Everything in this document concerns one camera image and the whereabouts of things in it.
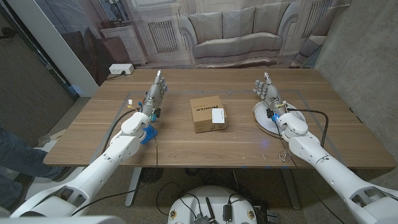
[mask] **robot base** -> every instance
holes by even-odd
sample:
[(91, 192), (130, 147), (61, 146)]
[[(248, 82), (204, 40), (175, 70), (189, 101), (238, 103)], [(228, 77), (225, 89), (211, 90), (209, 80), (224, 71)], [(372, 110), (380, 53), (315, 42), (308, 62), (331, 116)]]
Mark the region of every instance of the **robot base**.
[[(190, 190), (188, 193), (195, 195), (200, 202), (200, 208), (203, 216), (211, 217), (206, 198), (210, 202), (211, 208), (218, 223), (225, 223), (223, 220), (223, 207), (228, 204), (230, 195), (236, 194), (235, 191), (220, 186), (202, 186)], [(200, 214), (198, 201), (195, 197), (185, 194), (182, 201), (192, 209), (196, 216)], [(183, 204), (180, 199), (172, 205), (169, 213), (168, 224), (176, 223), (194, 223), (195, 217), (190, 209)], [(242, 196), (236, 194), (231, 197), (232, 219), (228, 223), (256, 224), (257, 217), (252, 205)]]

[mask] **white outlet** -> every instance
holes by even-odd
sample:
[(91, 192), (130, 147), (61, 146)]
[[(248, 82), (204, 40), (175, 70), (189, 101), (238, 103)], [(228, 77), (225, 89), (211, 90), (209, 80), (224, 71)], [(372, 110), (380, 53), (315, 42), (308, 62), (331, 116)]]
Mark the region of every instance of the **white outlet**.
[(134, 71), (132, 64), (112, 64), (109, 71), (112, 75), (120, 75), (124, 71), (126, 75), (131, 74)]

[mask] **white label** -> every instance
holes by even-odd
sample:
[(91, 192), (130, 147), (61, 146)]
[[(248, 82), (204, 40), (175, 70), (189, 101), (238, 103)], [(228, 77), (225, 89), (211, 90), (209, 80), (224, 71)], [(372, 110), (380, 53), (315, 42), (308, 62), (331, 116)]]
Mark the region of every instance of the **white label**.
[(211, 122), (213, 124), (225, 124), (223, 108), (213, 108), (211, 111)]

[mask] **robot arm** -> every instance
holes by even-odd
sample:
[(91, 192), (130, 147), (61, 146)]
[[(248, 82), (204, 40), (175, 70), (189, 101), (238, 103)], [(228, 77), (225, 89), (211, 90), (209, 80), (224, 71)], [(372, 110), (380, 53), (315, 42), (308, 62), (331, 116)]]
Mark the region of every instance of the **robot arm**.
[[(271, 81), (268, 74), (267, 89)], [(334, 191), (343, 199), (350, 212), (360, 224), (395, 223), (398, 219), (398, 191), (371, 184), (359, 178), (341, 162), (331, 156), (319, 140), (308, 131), (307, 124), (292, 113), (281, 110), (280, 96), (275, 91), (254, 90), (262, 100), (267, 101), (269, 114), (282, 130), (281, 136), (289, 143), (289, 149), (297, 157), (313, 166)]]
[(167, 89), (158, 71), (154, 84), (146, 93), (142, 112), (135, 112), (123, 122), (120, 132), (112, 138), (107, 150), (73, 180), (31, 197), (11, 218), (20, 217), (26, 212), (39, 213), (46, 217), (68, 217), (73, 213), (77, 216), (83, 215), (88, 207), (80, 208), (92, 202), (122, 161), (138, 151), (147, 134), (144, 128), (148, 127), (155, 111), (160, 111), (159, 106)]

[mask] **jeans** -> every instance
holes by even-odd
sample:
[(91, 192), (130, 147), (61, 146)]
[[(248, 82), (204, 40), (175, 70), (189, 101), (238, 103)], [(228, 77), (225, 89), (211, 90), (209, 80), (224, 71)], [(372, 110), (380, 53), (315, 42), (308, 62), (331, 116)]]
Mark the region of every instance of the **jeans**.
[[(63, 167), (50, 167), (43, 163), (47, 152), (34, 149), (22, 139), (0, 127), (0, 166), (32, 177), (52, 179)], [(0, 206), (8, 207), (22, 193), (22, 184), (0, 174)]]

